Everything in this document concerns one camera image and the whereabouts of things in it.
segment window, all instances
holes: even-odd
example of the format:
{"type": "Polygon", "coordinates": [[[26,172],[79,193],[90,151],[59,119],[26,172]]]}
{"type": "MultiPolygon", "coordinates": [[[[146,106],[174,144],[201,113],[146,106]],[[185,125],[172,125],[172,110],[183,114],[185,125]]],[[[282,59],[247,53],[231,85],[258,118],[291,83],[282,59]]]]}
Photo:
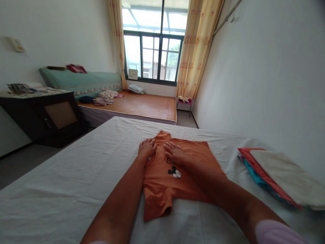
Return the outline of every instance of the window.
{"type": "Polygon", "coordinates": [[[189,0],[122,0],[125,76],[176,85],[189,0]]]}

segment wall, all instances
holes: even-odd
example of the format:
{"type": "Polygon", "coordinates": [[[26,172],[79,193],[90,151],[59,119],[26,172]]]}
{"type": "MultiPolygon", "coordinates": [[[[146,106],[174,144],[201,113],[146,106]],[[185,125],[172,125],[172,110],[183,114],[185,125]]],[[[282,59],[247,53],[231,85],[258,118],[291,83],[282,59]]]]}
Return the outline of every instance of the wall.
{"type": "Polygon", "coordinates": [[[258,138],[325,181],[324,6],[243,0],[235,17],[214,37],[198,126],[258,138]]]}
{"type": "Polygon", "coordinates": [[[166,96],[166,97],[175,97],[176,96],[176,87],[175,86],[168,86],[168,85],[160,85],[160,84],[153,84],[153,83],[146,83],[141,81],[126,81],[127,85],[132,83],[142,87],[146,90],[147,94],[159,95],[159,96],[166,96]]]}
{"type": "MultiPolygon", "coordinates": [[[[89,71],[118,72],[105,0],[0,1],[0,90],[7,83],[43,82],[44,66],[81,64],[89,71]],[[14,52],[6,36],[18,38],[14,52]]],[[[0,107],[0,156],[30,139],[0,107]]]]}

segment red bag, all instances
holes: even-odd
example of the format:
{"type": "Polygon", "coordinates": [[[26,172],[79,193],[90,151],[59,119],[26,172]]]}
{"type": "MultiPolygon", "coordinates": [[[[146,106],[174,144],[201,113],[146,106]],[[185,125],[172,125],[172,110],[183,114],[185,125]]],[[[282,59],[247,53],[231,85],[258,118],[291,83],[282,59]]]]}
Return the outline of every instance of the red bag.
{"type": "Polygon", "coordinates": [[[69,64],[67,65],[67,69],[74,72],[74,73],[83,73],[83,74],[87,74],[87,71],[85,70],[85,68],[81,65],[74,65],[74,64],[69,64]]]}

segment curtain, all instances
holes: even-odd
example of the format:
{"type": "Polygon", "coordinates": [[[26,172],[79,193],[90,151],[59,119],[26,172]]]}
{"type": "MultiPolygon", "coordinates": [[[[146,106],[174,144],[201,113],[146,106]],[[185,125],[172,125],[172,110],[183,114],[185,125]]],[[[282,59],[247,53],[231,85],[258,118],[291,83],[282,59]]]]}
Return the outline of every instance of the curtain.
{"type": "Polygon", "coordinates": [[[224,0],[190,0],[177,80],[177,96],[195,98],[224,0]]]}
{"type": "Polygon", "coordinates": [[[108,18],[111,24],[111,29],[114,34],[114,42],[118,60],[120,62],[122,74],[122,88],[127,89],[126,79],[124,74],[124,35],[122,22],[122,1],[121,0],[106,0],[108,9],[108,18]]]}

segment pink stool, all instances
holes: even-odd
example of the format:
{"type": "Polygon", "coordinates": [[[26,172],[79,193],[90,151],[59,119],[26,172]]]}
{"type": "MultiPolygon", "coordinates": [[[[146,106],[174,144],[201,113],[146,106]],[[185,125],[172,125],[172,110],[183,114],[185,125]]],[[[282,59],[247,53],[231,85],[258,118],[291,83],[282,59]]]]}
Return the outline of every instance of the pink stool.
{"type": "Polygon", "coordinates": [[[189,99],[189,103],[184,103],[184,102],[181,102],[180,100],[178,100],[178,103],[177,103],[177,106],[176,106],[176,110],[177,110],[177,107],[178,107],[178,104],[179,103],[190,105],[190,117],[191,117],[192,99],[189,99]]]}

